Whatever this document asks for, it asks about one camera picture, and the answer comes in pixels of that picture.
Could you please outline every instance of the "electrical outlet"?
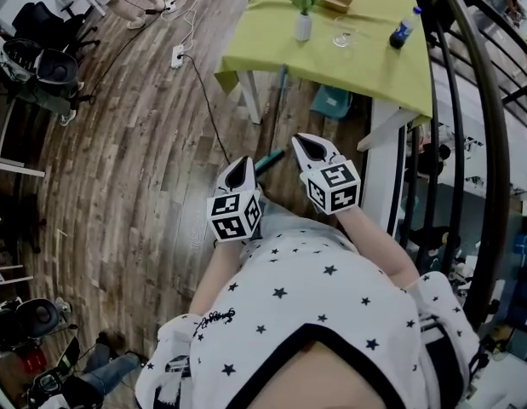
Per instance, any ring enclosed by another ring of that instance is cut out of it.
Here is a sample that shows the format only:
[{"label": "electrical outlet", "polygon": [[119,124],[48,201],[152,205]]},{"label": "electrical outlet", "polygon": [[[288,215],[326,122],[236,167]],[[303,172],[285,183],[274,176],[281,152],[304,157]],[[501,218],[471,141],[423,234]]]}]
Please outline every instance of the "electrical outlet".
[{"label": "electrical outlet", "polygon": [[184,52],[184,45],[180,44],[177,45],[172,49],[172,61],[170,63],[170,66],[173,68],[180,68],[182,64],[184,63],[184,57],[179,56]]},{"label": "electrical outlet", "polygon": [[168,0],[168,2],[166,2],[164,4],[164,13],[165,14],[172,14],[173,12],[175,12],[178,8],[176,8],[176,3],[174,0]]}]

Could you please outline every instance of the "green tablecloth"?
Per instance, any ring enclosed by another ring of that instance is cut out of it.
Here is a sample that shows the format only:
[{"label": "green tablecloth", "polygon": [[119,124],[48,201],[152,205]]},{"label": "green tablecloth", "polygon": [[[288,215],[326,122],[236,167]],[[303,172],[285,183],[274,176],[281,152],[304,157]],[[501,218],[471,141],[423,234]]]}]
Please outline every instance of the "green tablecloth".
[{"label": "green tablecloth", "polygon": [[388,38],[410,13],[415,0],[353,0],[346,16],[355,44],[341,49],[333,44],[336,12],[315,8],[312,36],[305,43],[293,38],[298,10],[288,0],[249,0],[232,40],[215,72],[221,87],[231,92],[238,83],[235,71],[288,73],[393,101],[401,107],[432,116],[432,92],[424,33],[418,26],[401,50]]}]

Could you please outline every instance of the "red object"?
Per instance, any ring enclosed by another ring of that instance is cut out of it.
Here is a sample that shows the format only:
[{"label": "red object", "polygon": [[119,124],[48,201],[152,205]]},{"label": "red object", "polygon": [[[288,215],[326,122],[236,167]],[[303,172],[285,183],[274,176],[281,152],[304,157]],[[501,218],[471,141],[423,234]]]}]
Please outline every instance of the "red object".
[{"label": "red object", "polygon": [[23,361],[26,374],[33,374],[45,370],[47,361],[45,360],[45,354],[39,347],[26,347],[18,351],[17,355]]}]

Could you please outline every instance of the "vase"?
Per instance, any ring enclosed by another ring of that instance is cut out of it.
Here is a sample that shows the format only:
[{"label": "vase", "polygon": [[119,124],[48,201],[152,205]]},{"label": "vase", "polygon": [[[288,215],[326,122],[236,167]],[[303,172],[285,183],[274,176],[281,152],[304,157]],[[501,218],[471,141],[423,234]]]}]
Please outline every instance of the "vase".
[{"label": "vase", "polygon": [[295,19],[294,37],[297,41],[308,41],[312,32],[312,20],[308,15],[298,14]]}]

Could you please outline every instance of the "white cube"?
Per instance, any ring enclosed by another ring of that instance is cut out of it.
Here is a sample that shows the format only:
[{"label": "white cube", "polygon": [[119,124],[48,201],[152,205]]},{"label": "white cube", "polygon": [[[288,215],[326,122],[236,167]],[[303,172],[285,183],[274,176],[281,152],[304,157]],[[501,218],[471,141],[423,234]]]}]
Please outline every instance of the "white cube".
[{"label": "white cube", "polygon": [[308,198],[328,215],[358,205],[361,179],[351,160],[305,171],[301,179]]},{"label": "white cube", "polygon": [[220,242],[251,238],[261,219],[260,192],[242,191],[212,197],[206,203],[206,218]]}]

